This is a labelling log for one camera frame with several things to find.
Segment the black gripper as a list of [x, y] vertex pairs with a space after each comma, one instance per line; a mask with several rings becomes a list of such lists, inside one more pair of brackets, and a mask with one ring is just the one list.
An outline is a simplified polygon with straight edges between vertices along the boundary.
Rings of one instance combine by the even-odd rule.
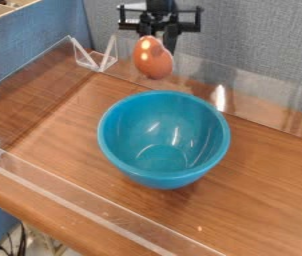
[[163, 33], [163, 45], [169, 53], [175, 52], [179, 32], [199, 32], [201, 23], [200, 6], [176, 3], [129, 3], [116, 6], [119, 29], [133, 30], [139, 36]]

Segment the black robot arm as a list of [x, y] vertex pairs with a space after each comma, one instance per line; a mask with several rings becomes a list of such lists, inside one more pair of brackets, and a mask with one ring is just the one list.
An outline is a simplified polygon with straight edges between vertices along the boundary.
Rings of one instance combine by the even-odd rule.
[[133, 30], [139, 37], [159, 32], [165, 49], [175, 53], [177, 37], [183, 32], [197, 33], [201, 28], [200, 6], [179, 7], [175, 0], [144, 0], [119, 4], [119, 29]]

